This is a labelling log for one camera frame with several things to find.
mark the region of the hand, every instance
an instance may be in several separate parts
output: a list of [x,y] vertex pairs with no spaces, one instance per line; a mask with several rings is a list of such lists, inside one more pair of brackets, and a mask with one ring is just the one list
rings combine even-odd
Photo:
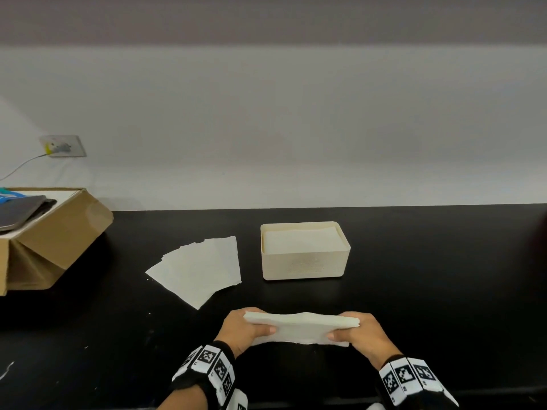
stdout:
[[229,345],[235,357],[239,357],[253,343],[256,337],[266,337],[276,332],[277,328],[271,325],[255,325],[245,321],[245,312],[262,312],[258,308],[243,308],[233,310],[222,324],[215,341],[223,341]]
[[350,342],[357,351],[369,359],[378,371],[388,358],[401,354],[401,351],[389,340],[376,318],[371,314],[344,312],[340,315],[358,318],[359,327],[329,332],[327,337],[331,341]]

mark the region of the stack of paper towels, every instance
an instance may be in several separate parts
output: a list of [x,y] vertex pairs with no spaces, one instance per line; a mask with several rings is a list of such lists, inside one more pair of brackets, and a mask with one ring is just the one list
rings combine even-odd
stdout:
[[164,254],[146,273],[199,309],[216,291],[241,283],[236,238],[205,239],[181,246]]

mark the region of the wall outlet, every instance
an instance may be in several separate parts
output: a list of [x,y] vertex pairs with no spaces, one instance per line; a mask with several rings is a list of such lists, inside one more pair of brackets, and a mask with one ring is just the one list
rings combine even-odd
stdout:
[[77,135],[45,135],[38,138],[49,157],[85,157],[84,147]]

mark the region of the person's right hand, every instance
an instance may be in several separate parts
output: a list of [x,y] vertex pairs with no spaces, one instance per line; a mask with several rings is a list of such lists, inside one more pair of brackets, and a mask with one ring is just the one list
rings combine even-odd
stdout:
[[358,318],[359,327],[329,332],[327,337],[331,341],[350,342],[378,371],[390,357],[401,354],[371,314],[344,312],[340,315]]

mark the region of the folded paper towel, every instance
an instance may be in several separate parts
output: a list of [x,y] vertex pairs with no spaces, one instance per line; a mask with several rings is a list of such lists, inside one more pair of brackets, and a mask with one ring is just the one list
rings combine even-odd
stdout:
[[359,326],[359,319],[338,315],[319,315],[311,312],[279,315],[262,312],[245,312],[243,316],[251,324],[268,324],[277,327],[277,332],[268,337],[258,337],[253,345],[265,342],[294,342],[297,344],[328,344],[347,347],[348,342],[334,342],[326,337],[330,331]]
[[181,246],[164,254],[162,261],[146,273],[199,309],[215,292],[241,283],[236,238],[206,239]]

